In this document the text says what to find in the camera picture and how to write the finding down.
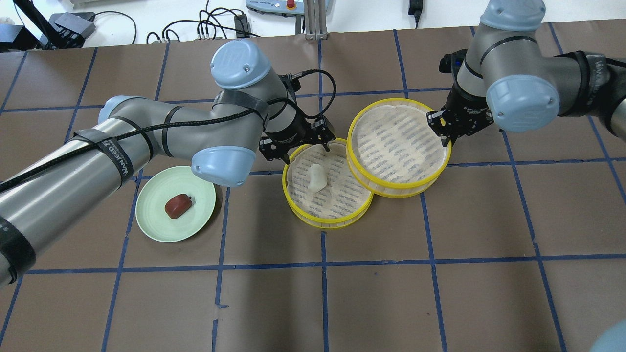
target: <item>wire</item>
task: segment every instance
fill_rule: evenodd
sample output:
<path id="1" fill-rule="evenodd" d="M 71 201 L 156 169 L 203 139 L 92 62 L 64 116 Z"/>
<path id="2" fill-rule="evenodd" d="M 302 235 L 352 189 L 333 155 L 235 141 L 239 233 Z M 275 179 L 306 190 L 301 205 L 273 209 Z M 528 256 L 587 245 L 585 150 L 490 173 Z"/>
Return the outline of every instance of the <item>wire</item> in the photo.
<path id="1" fill-rule="evenodd" d="M 224 31 L 224 27 L 222 27 L 222 24 L 221 24 L 221 23 L 220 23 L 220 21 L 217 19 L 217 17 L 215 17 L 215 15 L 213 15 L 213 11 L 211 11 L 211 12 L 207 12 L 207 11 L 205 11 L 205 10 L 200 10 L 200 12 L 198 13 L 198 16 L 200 17 L 200 21 L 203 21 L 203 19 L 202 19 L 202 13 L 207 14 L 207 16 L 208 16 L 207 21 L 208 21 L 211 17 L 213 17 L 213 18 L 214 18 L 214 20 L 215 20 L 215 22 L 217 23 L 217 25 L 221 27 L 221 29 L 222 29 L 222 34 L 224 34 L 224 39 L 228 39 L 228 37 L 226 37 L 226 31 Z"/>
<path id="2" fill-rule="evenodd" d="M 127 15 L 127 14 L 125 14 L 125 13 L 121 13 L 121 12 L 119 12 L 119 11 L 102 11 L 102 12 L 96 13 L 96 14 L 94 14 L 92 17 L 90 17 L 90 18 L 89 18 L 89 21 L 93 21 L 93 20 L 96 18 L 96 16 L 97 16 L 97 15 L 99 15 L 99 14 L 106 14 L 106 13 L 115 13 L 115 14 L 120 14 L 120 15 L 122 15 L 122 16 L 126 16 L 126 17 L 128 17 L 131 21 L 133 21 L 133 27 L 134 27 L 134 29 L 135 29 L 135 35 L 133 36 L 133 42 L 132 42 L 132 43 L 130 43 L 130 44 L 134 44 L 134 43 L 135 43 L 135 41 L 137 40 L 137 23 L 136 23 L 136 22 L 135 22 L 135 20 L 134 20 L 132 17 L 130 17 L 129 15 Z"/>
<path id="3" fill-rule="evenodd" d="M 155 32 L 150 32 L 148 33 L 148 36 L 146 37 L 146 44 L 150 44 L 150 35 L 152 34 L 156 36 L 156 40 L 161 41 L 161 37 L 159 37 L 158 34 L 156 34 Z"/>
<path id="4" fill-rule="evenodd" d="M 215 8 L 215 9 L 213 9 L 213 11 L 211 11 L 211 14 L 213 14 L 215 11 L 219 11 L 219 10 L 222 10 L 222 12 L 219 13 L 219 14 L 225 14 L 225 13 L 233 14 L 233 16 L 235 16 L 235 18 L 237 18 L 239 20 L 239 24 L 241 25 L 241 29 L 244 31 L 244 33 L 243 33 L 244 36 L 249 34 L 249 33 L 246 33 L 246 31 L 245 31 L 244 22 L 238 17 L 238 15 L 235 13 L 234 10 L 227 9 L 227 8 Z M 238 9 L 238 11 L 241 12 L 242 16 L 244 15 L 244 12 L 242 10 Z"/>
<path id="5" fill-rule="evenodd" d="M 174 31 L 173 31 L 173 30 L 171 30 L 171 29 L 168 29 L 168 30 L 166 30 L 166 31 L 165 31 L 165 37 L 167 38 L 167 40 L 168 40 L 168 41 L 171 41 L 171 40 L 170 40 L 170 36 L 167 34 L 167 32 L 172 32 L 172 33 L 174 33 L 174 35 L 176 36 L 176 39 L 177 39 L 178 41 L 180 41 L 180 37 L 178 36 L 178 34 L 176 34 L 176 32 L 174 32 Z"/>
<path id="6" fill-rule="evenodd" d="M 170 122 L 170 123 L 161 123 L 159 125 L 153 125 L 153 126 L 149 126 L 149 127 L 144 127 L 144 128 L 140 128 L 139 130 L 135 130 L 132 132 L 127 132 L 127 133 L 123 133 L 121 135 L 117 135 L 115 137 L 113 137 L 115 140 L 124 140 L 126 138 L 130 138 L 132 136 L 135 135 L 139 135 L 142 133 L 146 133 L 146 132 L 150 132 L 150 131 L 154 131 L 154 130 L 162 130 L 164 128 L 173 128 L 173 127 L 193 127 L 193 126 L 204 126 L 204 125 L 213 125 L 214 123 L 222 123 L 222 122 L 227 122 L 227 121 L 231 121 L 234 120 L 236 118 L 240 118 L 246 115 L 249 115 L 251 113 L 255 113 L 253 109 L 248 109 L 245 111 L 242 111 L 240 113 L 236 113 L 233 115 L 229 115 L 229 116 L 225 116 L 225 117 L 221 117 L 221 118 L 213 118 L 211 120 L 199 120 L 199 121 L 182 121 L 182 122 Z M 60 157 L 56 157 L 38 167 L 35 167 L 31 170 L 28 170 L 25 173 L 22 173 L 21 175 L 15 176 L 14 178 L 12 178 L 11 180 L 8 180 L 2 184 L 0 184 L 0 193 L 5 192 L 11 188 L 17 187 L 18 185 L 21 185 L 23 183 L 25 183 L 27 180 L 29 180 L 31 177 L 36 176 L 37 174 L 44 172 L 45 170 L 54 167 L 55 165 L 64 162 L 65 160 L 69 160 L 71 158 L 77 157 L 78 155 L 84 154 L 86 152 L 89 152 L 90 150 L 94 150 L 95 148 L 97 148 L 97 144 L 89 144 L 89 145 L 85 145 L 84 147 L 72 150 L 71 152 L 65 153 L 63 155 L 61 155 Z"/>
<path id="7" fill-rule="evenodd" d="M 169 27 L 173 26 L 174 24 L 177 24 L 177 23 L 189 23 L 189 22 L 191 22 L 191 23 L 202 23 L 201 21 L 198 21 L 196 19 L 179 19 L 178 21 L 174 21 L 174 22 L 168 24 L 167 26 L 165 26 L 165 28 L 163 28 L 163 31 L 161 31 L 161 37 L 165 38 L 165 31 Z"/>
<path id="8" fill-rule="evenodd" d="M 13 2 L 13 7 L 15 8 L 15 13 L 18 14 L 19 20 L 22 21 L 22 26 L 26 28 L 26 25 L 24 24 L 24 20 L 22 19 L 22 16 L 19 15 L 18 6 L 15 5 L 15 2 Z"/>
<path id="9" fill-rule="evenodd" d="M 295 75 L 293 75 L 293 78 L 298 80 L 302 77 L 311 75 L 313 73 L 321 73 L 324 76 L 328 77 L 328 79 L 331 81 L 332 83 L 332 95 L 331 95 L 331 99 L 328 101 L 328 103 L 326 103 L 326 106 L 324 107 L 324 109 L 322 109 L 322 111 L 320 111 L 318 114 L 309 116 L 306 113 L 304 113 L 304 111 L 302 111 L 302 109 L 300 109 L 300 107 L 294 103 L 291 99 L 288 98 L 276 98 L 276 99 L 272 99 L 269 100 L 267 103 L 269 105 L 273 105 L 276 103 L 285 103 L 289 106 L 291 106 L 292 108 L 294 108 L 298 113 L 302 114 L 305 118 L 314 120 L 320 116 L 322 116 L 330 107 L 331 104 L 333 102 L 333 100 L 335 100 L 335 96 L 337 95 L 337 83 L 335 82 L 335 79 L 332 77 L 332 75 L 324 70 L 318 70 L 318 69 L 313 69 L 313 70 L 306 70 L 306 71 L 302 71 L 300 73 L 296 73 Z"/>

